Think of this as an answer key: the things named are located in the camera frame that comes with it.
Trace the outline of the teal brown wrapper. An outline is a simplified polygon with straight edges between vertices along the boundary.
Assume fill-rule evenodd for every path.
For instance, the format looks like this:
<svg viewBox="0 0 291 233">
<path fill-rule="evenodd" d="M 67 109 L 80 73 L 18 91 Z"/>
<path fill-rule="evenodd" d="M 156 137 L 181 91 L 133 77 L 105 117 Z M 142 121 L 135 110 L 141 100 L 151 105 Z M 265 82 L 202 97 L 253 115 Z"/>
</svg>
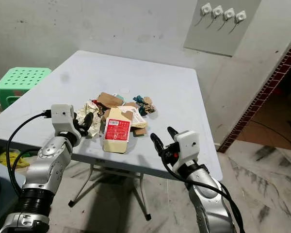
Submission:
<svg viewBox="0 0 291 233">
<path fill-rule="evenodd" d="M 133 98 L 133 100 L 137 103 L 138 111 L 141 116 L 147 116 L 150 113 L 156 112 L 153 101 L 150 97 L 142 97 L 140 95 Z"/>
</svg>

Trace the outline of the crumpled white paper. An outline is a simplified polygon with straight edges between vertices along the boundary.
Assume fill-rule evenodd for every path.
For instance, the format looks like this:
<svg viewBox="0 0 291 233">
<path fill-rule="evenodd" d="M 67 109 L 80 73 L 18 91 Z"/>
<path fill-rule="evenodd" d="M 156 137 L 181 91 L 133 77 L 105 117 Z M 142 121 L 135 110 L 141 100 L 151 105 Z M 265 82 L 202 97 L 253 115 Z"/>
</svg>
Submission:
<svg viewBox="0 0 291 233">
<path fill-rule="evenodd" d="M 76 114 L 77 114 L 76 120 L 79 124 L 85 123 L 85 116 L 87 115 L 87 113 L 90 113 L 90 112 L 94 113 L 93 124 L 90 128 L 90 133 L 93 134 L 93 137 L 96 137 L 96 135 L 99 133 L 100 127 L 101 127 L 102 111 L 99 109 L 99 107 L 94 102 L 92 102 L 92 100 L 87 101 L 85 103 L 84 107 L 76 112 Z"/>
</svg>

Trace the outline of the brown cardboard piece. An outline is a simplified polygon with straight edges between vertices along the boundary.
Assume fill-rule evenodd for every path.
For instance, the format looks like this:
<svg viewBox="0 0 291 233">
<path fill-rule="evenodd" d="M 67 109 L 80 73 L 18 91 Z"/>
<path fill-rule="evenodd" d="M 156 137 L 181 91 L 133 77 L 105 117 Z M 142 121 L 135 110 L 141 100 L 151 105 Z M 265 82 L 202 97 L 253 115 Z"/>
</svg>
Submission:
<svg viewBox="0 0 291 233">
<path fill-rule="evenodd" d="M 107 108 L 122 106 L 124 101 L 116 96 L 110 95 L 105 92 L 101 92 L 97 97 L 97 102 Z"/>
</svg>

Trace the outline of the cream carton with red label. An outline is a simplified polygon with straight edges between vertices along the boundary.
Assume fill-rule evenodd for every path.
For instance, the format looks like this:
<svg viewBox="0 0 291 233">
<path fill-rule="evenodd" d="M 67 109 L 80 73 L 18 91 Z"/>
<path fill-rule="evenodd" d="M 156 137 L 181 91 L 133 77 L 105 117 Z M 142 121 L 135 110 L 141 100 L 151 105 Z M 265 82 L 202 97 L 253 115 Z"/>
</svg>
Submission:
<svg viewBox="0 0 291 233">
<path fill-rule="evenodd" d="M 104 151 L 114 153 L 127 151 L 132 118 L 133 112 L 123 112 L 119 107 L 112 107 L 109 110 L 103 137 Z"/>
</svg>

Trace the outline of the flattened printed cardboard box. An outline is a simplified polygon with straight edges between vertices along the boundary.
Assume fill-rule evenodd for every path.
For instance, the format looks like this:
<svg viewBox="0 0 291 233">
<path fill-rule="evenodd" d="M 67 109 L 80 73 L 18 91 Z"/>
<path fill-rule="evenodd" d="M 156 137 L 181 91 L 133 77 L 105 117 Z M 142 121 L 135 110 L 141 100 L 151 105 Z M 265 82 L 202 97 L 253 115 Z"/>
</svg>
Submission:
<svg viewBox="0 0 291 233">
<path fill-rule="evenodd" d="M 142 137 L 147 133 L 148 123 L 138 111 L 138 106 L 134 103 L 129 103 L 126 106 L 119 106 L 121 111 L 133 113 L 131 120 L 131 131 L 134 137 Z"/>
</svg>

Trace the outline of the white plastic folding table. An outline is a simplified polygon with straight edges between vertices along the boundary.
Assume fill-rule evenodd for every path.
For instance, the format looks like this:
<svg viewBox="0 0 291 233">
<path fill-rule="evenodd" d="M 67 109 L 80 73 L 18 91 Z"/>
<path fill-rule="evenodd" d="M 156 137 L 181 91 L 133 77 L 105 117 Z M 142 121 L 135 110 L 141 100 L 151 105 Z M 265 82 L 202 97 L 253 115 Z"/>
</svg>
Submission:
<svg viewBox="0 0 291 233">
<path fill-rule="evenodd" d="M 32 120 L 32 116 L 53 104 L 70 104 L 79 110 L 103 92 L 124 100 L 150 97 L 156 111 L 145 118 L 148 133 L 157 134 L 165 145 L 173 142 L 168 127 L 198 133 L 198 162 L 207 166 L 214 179 L 223 179 L 194 69 L 88 51 L 75 52 L 0 114 L 0 146 L 12 138 L 15 149 L 42 147 L 54 135 L 54 127 L 50 119 Z"/>
</svg>

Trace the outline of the green plastic stool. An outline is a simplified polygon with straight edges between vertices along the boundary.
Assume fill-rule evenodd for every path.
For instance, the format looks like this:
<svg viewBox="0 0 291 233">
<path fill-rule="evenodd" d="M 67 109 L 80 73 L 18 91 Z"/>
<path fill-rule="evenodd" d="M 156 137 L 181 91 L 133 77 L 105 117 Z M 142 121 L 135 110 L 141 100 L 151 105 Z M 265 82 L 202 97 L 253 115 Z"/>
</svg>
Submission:
<svg viewBox="0 0 291 233">
<path fill-rule="evenodd" d="M 49 68 L 15 67 L 9 69 L 0 80 L 0 106 L 3 110 L 17 101 L 48 74 Z"/>
</svg>

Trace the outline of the yellow cloth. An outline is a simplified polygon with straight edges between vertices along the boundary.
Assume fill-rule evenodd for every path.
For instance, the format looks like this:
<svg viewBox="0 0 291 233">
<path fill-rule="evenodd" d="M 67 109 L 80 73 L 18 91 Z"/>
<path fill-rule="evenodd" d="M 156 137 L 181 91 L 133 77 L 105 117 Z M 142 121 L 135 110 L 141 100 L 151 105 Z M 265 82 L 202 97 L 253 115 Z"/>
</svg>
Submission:
<svg viewBox="0 0 291 233">
<path fill-rule="evenodd" d="M 30 166 L 30 163 L 27 162 L 27 160 L 25 159 L 26 157 L 28 157 L 30 154 L 29 153 L 25 153 L 24 155 L 22 155 L 19 160 L 16 162 L 16 168 L 26 168 L 28 166 Z M 10 152 L 10 166 L 14 167 L 14 162 L 16 161 L 17 157 L 19 156 L 19 153 L 17 152 Z M 6 160 L 6 153 L 2 152 L 0 153 L 0 164 L 7 166 L 7 160 Z"/>
</svg>

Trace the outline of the grey wall panel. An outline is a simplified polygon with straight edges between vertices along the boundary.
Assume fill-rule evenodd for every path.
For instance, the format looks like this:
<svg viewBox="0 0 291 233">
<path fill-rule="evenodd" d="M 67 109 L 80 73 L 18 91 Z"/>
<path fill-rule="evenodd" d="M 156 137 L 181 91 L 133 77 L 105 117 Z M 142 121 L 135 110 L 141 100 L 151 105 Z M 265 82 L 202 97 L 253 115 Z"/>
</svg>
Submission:
<svg viewBox="0 0 291 233">
<path fill-rule="evenodd" d="M 220 31 L 217 29 L 223 24 L 223 16 L 219 17 L 210 28 L 206 28 L 211 21 L 210 14 L 203 18 L 197 26 L 194 26 L 200 18 L 199 7 L 206 3 L 210 3 L 212 8 L 221 6 L 223 12 L 233 8 L 235 15 L 245 11 L 247 18 L 230 34 L 229 31 L 235 25 L 234 18 L 228 20 Z M 215 55 L 233 56 L 245 36 L 245 32 L 251 24 L 251 20 L 254 18 L 260 3 L 261 0 L 198 0 L 184 47 Z"/>
</svg>

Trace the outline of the white wall hook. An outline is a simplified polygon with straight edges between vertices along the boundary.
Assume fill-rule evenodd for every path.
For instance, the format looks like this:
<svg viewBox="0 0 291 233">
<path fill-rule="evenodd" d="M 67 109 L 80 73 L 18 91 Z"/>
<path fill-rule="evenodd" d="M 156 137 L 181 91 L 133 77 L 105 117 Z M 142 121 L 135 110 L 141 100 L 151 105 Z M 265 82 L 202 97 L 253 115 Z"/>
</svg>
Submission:
<svg viewBox="0 0 291 233">
<path fill-rule="evenodd" d="M 203 6 L 199 7 L 199 20 L 197 23 L 194 24 L 194 26 L 197 26 L 203 18 L 205 18 L 208 14 L 212 12 L 212 7 L 210 3 L 206 3 Z"/>
<path fill-rule="evenodd" d="M 231 18 L 233 18 L 235 16 L 235 11 L 234 9 L 231 7 L 228 10 L 223 12 L 223 24 L 217 29 L 218 31 L 220 31 L 226 24 L 226 22 L 228 22 L 228 20 L 230 20 Z"/>
<path fill-rule="evenodd" d="M 210 8 L 209 14 L 211 17 L 210 24 L 206 28 L 210 28 L 212 24 L 219 18 L 221 15 L 223 15 L 223 8 L 221 6 L 217 6 L 215 8 Z"/>
<path fill-rule="evenodd" d="M 247 18 L 247 14 L 245 11 L 241 11 L 240 13 L 237 13 L 235 16 L 234 16 L 234 27 L 232 27 L 232 29 L 229 31 L 229 34 L 232 33 L 232 31 L 234 31 L 234 29 L 241 23 L 243 22 L 244 20 L 246 20 Z"/>
</svg>

